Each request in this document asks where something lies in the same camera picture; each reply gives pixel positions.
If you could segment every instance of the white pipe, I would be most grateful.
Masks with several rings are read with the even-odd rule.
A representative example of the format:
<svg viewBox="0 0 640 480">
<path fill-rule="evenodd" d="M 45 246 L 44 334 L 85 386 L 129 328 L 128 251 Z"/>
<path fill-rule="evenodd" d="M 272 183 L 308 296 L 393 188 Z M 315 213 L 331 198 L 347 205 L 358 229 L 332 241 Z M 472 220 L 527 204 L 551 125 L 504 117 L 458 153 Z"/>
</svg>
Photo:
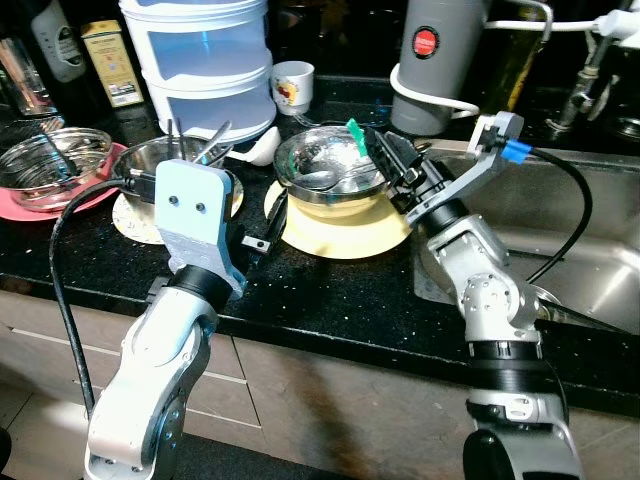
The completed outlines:
<svg viewBox="0 0 640 480">
<path fill-rule="evenodd" d="M 597 27 L 597 20 L 588 22 L 553 22 L 552 32 L 584 32 L 585 30 L 593 30 Z M 487 22 L 486 29 L 490 30 L 527 30 L 533 32 L 542 32 L 544 30 L 544 22 L 523 22 L 519 20 L 498 20 L 495 22 Z"/>
<path fill-rule="evenodd" d="M 393 67 L 391 75 L 389 75 L 389 80 L 391 81 L 393 89 L 400 95 L 410 98 L 411 100 L 415 100 L 416 102 L 431 103 L 433 105 L 440 105 L 460 110 L 451 116 L 452 119 L 472 117 L 480 113 L 480 108 L 472 103 L 461 102 L 460 100 L 453 100 L 451 98 L 437 97 L 435 95 L 427 95 L 426 93 L 416 92 L 415 90 L 405 87 L 398 79 L 399 70 L 400 64 L 397 63 L 396 66 Z"/>
</svg>

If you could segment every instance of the kitchen counter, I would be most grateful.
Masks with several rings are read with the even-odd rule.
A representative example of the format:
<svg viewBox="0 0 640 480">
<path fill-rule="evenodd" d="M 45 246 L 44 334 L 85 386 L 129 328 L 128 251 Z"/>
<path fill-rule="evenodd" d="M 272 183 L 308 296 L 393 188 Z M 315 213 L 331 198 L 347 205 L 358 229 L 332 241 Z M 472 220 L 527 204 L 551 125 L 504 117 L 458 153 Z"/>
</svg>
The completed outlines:
<svg viewBox="0 0 640 480">
<path fill-rule="evenodd" d="M 351 110 L 370 108 L 355 103 Z M 96 127 L 133 145 L 158 134 L 150 112 L 148 106 L 130 108 Z M 283 138 L 302 130 L 290 118 L 279 117 L 276 124 Z M 247 233 L 260 236 L 272 169 L 234 160 L 226 166 L 245 188 L 237 220 Z M 139 315 L 153 280 L 170 275 L 169 254 L 116 231 L 111 222 L 115 198 L 74 215 L 67 225 L 61 241 L 64 283 L 73 304 Z M 0 288 L 54 298 L 47 259 L 52 227 L 52 222 L 0 220 Z M 355 261 L 314 257 L 280 242 L 248 280 L 243 298 L 223 312 L 219 332 L 470 383 L 464 321 L 453 306 L 414 295 L 409 240 Z M 539 328 L 546 358 L 571 405 L 640 417 L 638 336 L 550 322 Z"/>
</svg>

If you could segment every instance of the red logo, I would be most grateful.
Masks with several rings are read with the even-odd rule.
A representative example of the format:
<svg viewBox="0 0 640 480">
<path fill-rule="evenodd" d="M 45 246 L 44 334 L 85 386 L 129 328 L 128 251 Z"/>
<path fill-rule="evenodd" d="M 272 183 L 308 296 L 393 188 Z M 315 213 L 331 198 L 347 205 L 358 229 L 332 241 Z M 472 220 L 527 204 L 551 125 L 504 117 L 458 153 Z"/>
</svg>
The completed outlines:
<svg viewBox="0 0 640 480">
<path fill-rule="evenodd" d="M 440 46 L 440 37 L 431 27 L 420 27 L 413 35 L 413 53 L 420 59 L 435 55 Z"/>
</svg>

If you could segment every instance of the stainless steel bowl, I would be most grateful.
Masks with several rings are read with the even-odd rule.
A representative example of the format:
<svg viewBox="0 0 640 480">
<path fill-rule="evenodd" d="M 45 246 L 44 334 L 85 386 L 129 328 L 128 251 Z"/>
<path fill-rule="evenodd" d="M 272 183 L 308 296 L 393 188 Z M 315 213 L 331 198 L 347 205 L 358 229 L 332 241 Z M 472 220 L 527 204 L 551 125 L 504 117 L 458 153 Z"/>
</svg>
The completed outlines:
<svg viewBox="0 0 640 480">
<path fill-rule="evenodd" d="M 111 154 L 111 137 L 91 128 L 63 128 L 36 135 L 0 157 L 0 187 L 22 207 L 39 212 L 64 208 L 75 195 L 103 180 L 99 171 Z M 62 153 L 78 167 L 69 177 Z"/>
<path fill-rule="evenodd" d="M 160 162 L 170 158 L 182 158 L 180 153 L 180 142 L 173 137 L 171 142 L 171 153 L 169 154 L 169 137 L 158 137 L 148 142 L 141 143 L 135 147 L 128 148 L 122 152 L 111 167 L 113 177 L 124 177 L 133 169 L 155 175 L 156 167 Z M 198 156 L 207 142 L 200 138 L 184 137 L 185 159 L 193 161 Z M 203 160 L 205 163 L 212 163 L 224 157 L 230 147 L 214 147 L 207 153 Z"/>
<path fill-rule="evenodd" d="M 296 185 L 295 178 L 306 173 L 329 170 L 340 179 L 356 167 L 373 167 L 371 159 L 360 157 L 347 127 L 313 128 L 291 137 L 278 147 L 273 165 L 278 181 L 292 196 L 315 205 L 351 203 L 371 197 L 384 187 L 384 177 L 377 170 L 345 178 L 324 191 Z"/>
</svg>

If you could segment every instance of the spoon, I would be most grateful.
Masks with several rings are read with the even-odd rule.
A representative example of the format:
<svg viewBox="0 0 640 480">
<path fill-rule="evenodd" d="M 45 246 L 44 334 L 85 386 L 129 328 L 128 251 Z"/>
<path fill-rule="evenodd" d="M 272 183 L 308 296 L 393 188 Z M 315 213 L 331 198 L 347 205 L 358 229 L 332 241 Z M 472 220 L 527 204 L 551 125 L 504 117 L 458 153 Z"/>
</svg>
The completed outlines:
<svg viewBox="0 0 640 480">
<path fill-rule="evenodd" d="M 227 157 L 264 167 L 273 162 L 273 156 L 276 153 L 278 145 L 280 145 L 280 132 L 278 131 L 278 127 L 271 127 L 260 137 L 251 150 L 246 153 L 231 150 L 227 154 Z"/>
<path fill-rule="evenodd" d="M 366 170 L 360 171 L 362 167 L 366 167 Z M 335 187 L 338 183 L 347 178 L 357 177 L 376 170 L 374 165 L 361 165 L 359 167 L 347 170 L 344 175 L 338 178 L 335 172 L 329 170 L 317 170 L 311 173 L 305 173 L 296 177 L 293 181 L 296 185 L 308 190 L 329 190 Z"/>
<path fill-rule="evenodd" d="M 216 131 L 216 133 L 211 137 L 211 140 L 207 142 L 204 148 L 198 153 L 198 156 L 193 160 L 193 163 L 198 163 L 207 153 L 211 151 L 213 147 L 215 147 L 220 139 L 224 136 L 225 133 L 229 131 L 231 128 L 231 120 L 227 120 L 224 122 L 220 128 Z"/>
</svg>

